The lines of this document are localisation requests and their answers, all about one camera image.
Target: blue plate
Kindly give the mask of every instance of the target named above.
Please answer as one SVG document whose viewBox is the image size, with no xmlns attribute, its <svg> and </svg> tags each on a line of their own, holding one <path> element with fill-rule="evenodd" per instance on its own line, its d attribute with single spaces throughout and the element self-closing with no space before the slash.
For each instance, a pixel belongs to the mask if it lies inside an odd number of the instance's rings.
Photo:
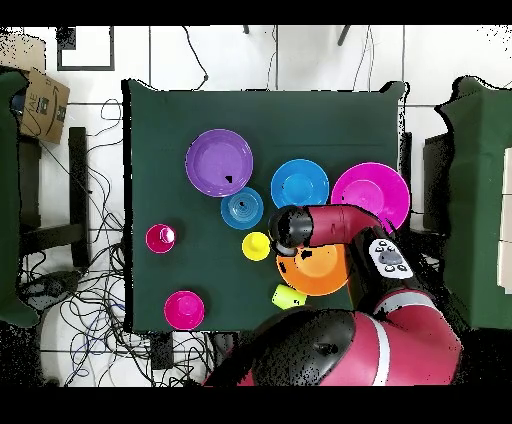
<svg viewBox="0 0 512 424">
<path fill-rule="evenodd" d="M 272 200 L 278 208 L 287 205 L 325 205 L 329 179 L 315 162 L 294 159 L 281 165 L 270 184 Z"/>
</svg>

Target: cup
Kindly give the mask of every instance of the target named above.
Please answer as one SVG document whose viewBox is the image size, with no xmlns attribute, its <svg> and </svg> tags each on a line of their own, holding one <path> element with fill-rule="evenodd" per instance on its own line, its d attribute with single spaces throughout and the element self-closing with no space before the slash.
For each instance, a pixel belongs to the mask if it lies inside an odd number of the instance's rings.
<svg viewBox="0 0 512 424">
<path fill-rule="evenodd" d="M 180 290 L 165 302 L 164 316 L 176 330 L 190 331 L 203 321 L 204 303 L 194 292 Z"/>
<path fill-rule="evenodd" d="M 146 245 L 154 253 L 166 253 L 176 243 L 176 231 L 166 224 L 153 225 L 146 232 Z"/>
<path fill-rule="evenodd" d="M 251 261 L 261 261 L 270 253 L 270 240 L 258 231 L 249 233 L 242 241 L 242 252 Z"/>
<path fill-rule="evenodd" d="M 294 306 L 303 306 L 306 303 L 307 295 L 292 289 L 284 284 L 279 284 L 272 296 L 272 303 L 281 309 L 288 309 Z"/>
</svg>

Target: table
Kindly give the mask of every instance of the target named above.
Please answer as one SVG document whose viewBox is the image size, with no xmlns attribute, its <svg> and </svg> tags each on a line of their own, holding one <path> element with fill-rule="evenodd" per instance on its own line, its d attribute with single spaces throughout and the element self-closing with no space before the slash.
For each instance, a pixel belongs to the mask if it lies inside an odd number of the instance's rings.
<svg viewBox="0 0 512 424">
<path fill-rule="evenodd" d="M 163 306 L 171 293 L 192 290 L 205 303 L 197 330 L 251 330 L 279 309 L 271 303 L 284 283 L 275 256 L 251 262 L 241 252 L 250 231 L 267 233 L 276 210 L 270 181 L 277 168 L 295 159 L 323 167 L 331 187 L 360 162 L 396 168 L 401 82 L 381 92 L 156 91 L 122 81 L 124 123 L 127 326 L 133 331 L 170 331 Z M 248 187 L 263 199 L 262 220 L 248 231 L 228 227 L 220 198 L 205 196 L 188 181 L 188 147 L 204 131 L 225 128 L 250 145 L 254 170 Z M 177 231 L 177 243 L 157 255 L 145 244 L 156 223 Z M 309 297 L 320 308 L 351 309 L 347 289 Z"/>
</svg>

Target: lime green cup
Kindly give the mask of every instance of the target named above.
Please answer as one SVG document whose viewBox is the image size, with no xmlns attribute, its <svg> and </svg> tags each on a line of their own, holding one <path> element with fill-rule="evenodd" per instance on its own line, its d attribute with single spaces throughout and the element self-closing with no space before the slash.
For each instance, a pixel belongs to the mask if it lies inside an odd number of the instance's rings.
<svg viewBox="0 0 512 424">
<path fill-rule="evenodd" d="M 306 303 L 307 295 L 300 293 L 291 287 L 279 284 L 272 296 L 272 303 L 281 309 L 303 306 Z"/>
</svg>

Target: pink cup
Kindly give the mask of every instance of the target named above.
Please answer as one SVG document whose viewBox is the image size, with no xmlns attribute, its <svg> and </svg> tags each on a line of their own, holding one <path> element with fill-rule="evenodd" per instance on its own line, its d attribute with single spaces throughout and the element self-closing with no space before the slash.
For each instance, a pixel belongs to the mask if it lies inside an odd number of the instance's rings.
<svg viewBox="0 0 512 424">
<path fill-rule="evenodd" d="M 146 233 L 146 245 L 154 253 L 166 253 L 175 243 L 176 231 L 168 225 L 153 225 Z"/>
<path fill-rule="evenodd" d="M 164 306 L 165 319 L 176 330 L 190 331 L 204 318 L 204 304 L 201 298 L 187 290 L 174 292 Z"/>
</svg>

